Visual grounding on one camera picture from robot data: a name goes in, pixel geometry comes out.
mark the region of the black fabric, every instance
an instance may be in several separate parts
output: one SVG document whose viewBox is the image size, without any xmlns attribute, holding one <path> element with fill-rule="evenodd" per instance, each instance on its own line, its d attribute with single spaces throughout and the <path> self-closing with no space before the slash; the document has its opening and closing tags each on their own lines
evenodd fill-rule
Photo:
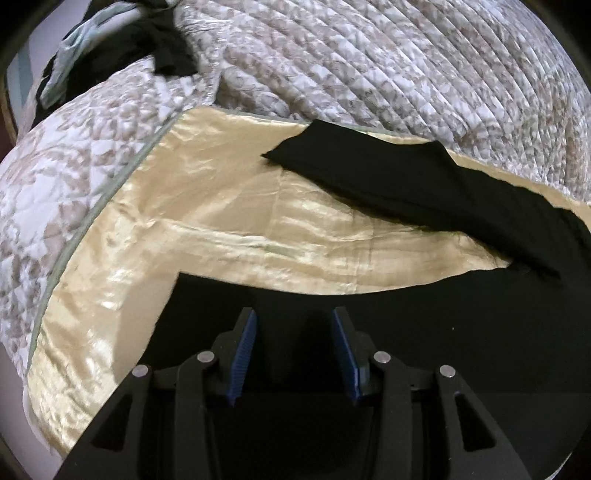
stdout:
<svg viewBox="0 0 591 480">
<path fill-rule="evenodd" d="M 144 0 L 140 3 L 155 7 L 162 2 L 166 5 L 164 0 Z M 197 73 L 189 46 L 174 26 L 173 10 L 156 11 L 121 28 L 78 59 L 68 76 L 64 98 L 44 109 L 40 96 L 53 69 L 55 57 L 52 58 L 44 72 L 46 78 L 37 90 L 37 111 L 33 126 L 115 72 L 150 54 L 154 56 L 154 72 L 158 75 L 184 77 Z"/>
<path fill-rule="evenodd" d="M 92 0 L 90 5 L 86 9 L 86 13 L 84 18 L 82 19 L 83 22 L 90 20 L 94 17 L 98 12 L 107 8 L 108 6 L 118 2 L 119 0 Z M 168 3 L 166 0 L 135 0 L 136 4 L 143 5 L 149 8 L 155 9 L 164 9 L 168 8 Z"/>
</svg>

